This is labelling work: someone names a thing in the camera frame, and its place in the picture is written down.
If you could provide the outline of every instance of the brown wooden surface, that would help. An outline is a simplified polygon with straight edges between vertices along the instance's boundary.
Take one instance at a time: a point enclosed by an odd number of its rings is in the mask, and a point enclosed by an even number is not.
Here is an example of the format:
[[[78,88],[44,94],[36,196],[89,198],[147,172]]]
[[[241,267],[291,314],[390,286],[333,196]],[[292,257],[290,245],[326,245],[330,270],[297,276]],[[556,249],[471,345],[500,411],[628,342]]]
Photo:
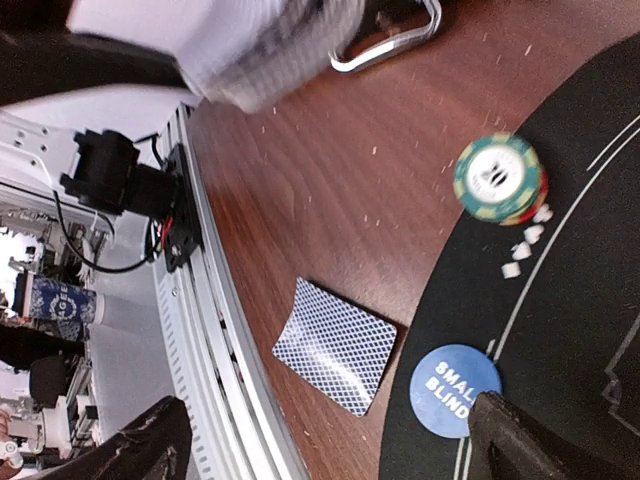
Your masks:
[[[362,419],[306,384],[270,353],[296,276],[404,336],[461,211],[454,160],[515,130],[590,56],[640,30],[637,0],[610,3],[450,1],[441,37],[397,60],[323,74],[262,114],[196,111],[190,133],[233,278],[315,480],[377,478],[398,350]]]

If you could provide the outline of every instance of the metal handle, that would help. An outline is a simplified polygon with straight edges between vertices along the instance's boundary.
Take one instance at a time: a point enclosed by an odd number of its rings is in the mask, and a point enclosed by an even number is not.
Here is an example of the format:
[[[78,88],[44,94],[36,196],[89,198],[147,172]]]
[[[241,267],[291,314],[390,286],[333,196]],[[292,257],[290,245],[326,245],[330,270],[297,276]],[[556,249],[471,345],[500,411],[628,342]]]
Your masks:
[[[439,0],[423,0],[423,2],[431,16],[429,25],[395,35],[365,50],[348,62],[341,60],[336,52],[331,52],[329,53],[331,66],[341,73],[354,73],[433,38],[442,23],[442,6]]]

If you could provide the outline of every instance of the blue disc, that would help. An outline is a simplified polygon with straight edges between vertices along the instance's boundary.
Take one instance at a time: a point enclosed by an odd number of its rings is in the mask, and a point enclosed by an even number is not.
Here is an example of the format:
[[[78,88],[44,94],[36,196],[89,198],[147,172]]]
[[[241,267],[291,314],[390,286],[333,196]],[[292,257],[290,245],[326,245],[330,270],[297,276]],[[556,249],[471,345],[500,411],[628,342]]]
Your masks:
[[[409,387],[420,423],[445,438],[469,436],[469,412],[481,392],[502,393],[500,374],[485,354],[466,345],[445,345],[427,354]]]

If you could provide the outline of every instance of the green poker chip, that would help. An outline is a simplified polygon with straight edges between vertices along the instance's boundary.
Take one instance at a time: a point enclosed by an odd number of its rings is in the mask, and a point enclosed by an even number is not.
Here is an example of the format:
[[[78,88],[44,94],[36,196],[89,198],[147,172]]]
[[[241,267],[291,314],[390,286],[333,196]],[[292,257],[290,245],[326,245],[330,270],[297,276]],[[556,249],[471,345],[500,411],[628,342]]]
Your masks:
[[[533,204],[541,178],[533,147],[520,137],[498,133],[464,149],[453,190],[471,215],[501,223]]]

